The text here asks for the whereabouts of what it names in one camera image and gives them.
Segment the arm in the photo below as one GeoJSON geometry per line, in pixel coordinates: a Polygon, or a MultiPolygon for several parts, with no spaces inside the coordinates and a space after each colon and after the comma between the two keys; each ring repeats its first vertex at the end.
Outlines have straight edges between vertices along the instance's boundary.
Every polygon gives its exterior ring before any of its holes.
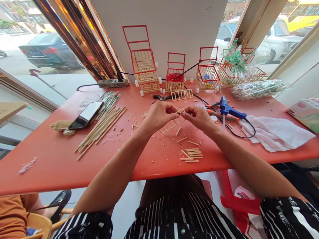
{"type": "Polygon", "coordinates": [[[296,197],[308,202],[280,172],[238,144],[227,131],[221,130],[205,109],[189,106],[185,110],[192,115],[181,115],[217,144],[238,174],[260,198],[296,197]]]}
{"type": "Polygon", "coordinates": [[[91,181],[70,217],[95,211],[107,211],[111,215],[149,138],[168,121],[178,118],[176,111],[172,103],[156,101],[139,128],[91,181]]]}

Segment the orange clothing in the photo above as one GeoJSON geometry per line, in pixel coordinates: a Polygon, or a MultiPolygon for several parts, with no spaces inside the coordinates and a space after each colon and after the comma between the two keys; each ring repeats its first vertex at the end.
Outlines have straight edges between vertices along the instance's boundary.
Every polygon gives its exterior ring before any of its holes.
{"type": "Polygon", "coordinates": [[[0,239],[26,237],[27,212],[39,194],[0,197],[0,239]]]}

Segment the tissue box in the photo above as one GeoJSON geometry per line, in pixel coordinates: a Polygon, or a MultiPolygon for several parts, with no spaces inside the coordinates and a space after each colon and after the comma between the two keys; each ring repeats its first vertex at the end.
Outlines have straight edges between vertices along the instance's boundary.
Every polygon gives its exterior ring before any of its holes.
{"type": "Polygon", "coordinates": [[[286,111],[315,133],[319,133],[319,99],[303,99],[286,111]]]}

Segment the red table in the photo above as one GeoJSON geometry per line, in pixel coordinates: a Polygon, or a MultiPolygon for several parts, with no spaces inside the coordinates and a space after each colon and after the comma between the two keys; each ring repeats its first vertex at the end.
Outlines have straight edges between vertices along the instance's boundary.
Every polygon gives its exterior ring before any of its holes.
{"type": "MultiPolygon", "coordinates": [[[[197,83],[196,81],[192,84],[187,83],[186,86],[195,89],[197,83]]],[[[93,94],[102,93],[102,89],[97,86],[83,87],[80,90],[0,161],[0,196],[88,186],[98,171],[128,139],[132,131],[132,124],[138,125],[141,123],[143,119],[140,116],[155,101],[152,93],[141,97],[140,89],[134,85],[126,88],[109,89],[123,92],[116,106],[126,106],[128,110],[115,124],[116,130],[109,131],[98,145],[94,144],[81,160],[77,161],[79,153],[74,153],[74,150],[86,137],[93,125],[88,129],[78,130],[75,135],[64,136],[62,133],[51,129],[50,124],[59,120],[74,120],[78,116],[78,107],[81,102],[93,94]],[[116,135],[120,128],[123,128],[123,131],[116,135]],[[34,157],[37,157],[37,161],[32,165],[32,168],[24,174],[19,174],[18,171],[22,168],[22,165],[30,162],[34,157]]],[[[232,96],[229,89],[224,89],[217,94],[213,91],[204,91],[198,95],[208,103],[215,103],[220,100],[222,94],[230,100],[231,106],[236,106],[238,111],[245,112],[247,115],[289,119],[296,125],[305,128],[284,111],[285,106],[272,97],[253,101],[238,101],[232,96]]],[[[174,104],[178,109],[190,104],[203,105],[201,102],[194,102],[193,100],[198,99],[196,97],[187,99],[185,104],[183,104],[185,100],[174,101],[174,104]]],[[[231,125],[236,134],[244,136],[240,132],[239,124],[232,122],[231,125]]],[[[188,121],[179,126],[182,129],[177,137],[175,134],[178,127],[170,130],[166,135],[156,132],[155,137],[151,137],[136,165],[132,177],[133,181],[216,171],[232,167],[217,145],[200,130],[197,130],[188,121]],[[188,137],[187,140],[176,143],[177,140],[185,136],[188,137]],[[201,142],[202,144],[199,148],[203,152],[204,158],[200,159],[198,163],[185,163],[180,160],[181,157],[184,157],[180,155],[181,149],[197,148],[196,145],[188,143],[188,140],[201,142]]],[[[269,163],[319,157],[318,137],[311,139],[298,149],[276,153],[270,153],[260,143],[252,144],[248,139],[236,138],[236,140],[269,163]]]]}

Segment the tree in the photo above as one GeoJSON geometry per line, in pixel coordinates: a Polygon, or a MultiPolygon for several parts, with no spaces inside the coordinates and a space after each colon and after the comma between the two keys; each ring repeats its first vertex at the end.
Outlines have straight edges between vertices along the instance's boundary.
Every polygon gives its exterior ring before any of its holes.
{"type": "Polygon", "coordinates": [[[18,26],[18,24],[15,21],[6,21],[0,19],[0,29],[10,29],[13,26],[18,26]]]}
{"type": "Polygon", "coordinates": [[[13,10],[15,10],[19,14],[19,16],[22,19],[24,19],[24,17],[26,17],[28,15],[27,12],[20,6],[14,5],[12,8],[13,8],[13,10]]]}

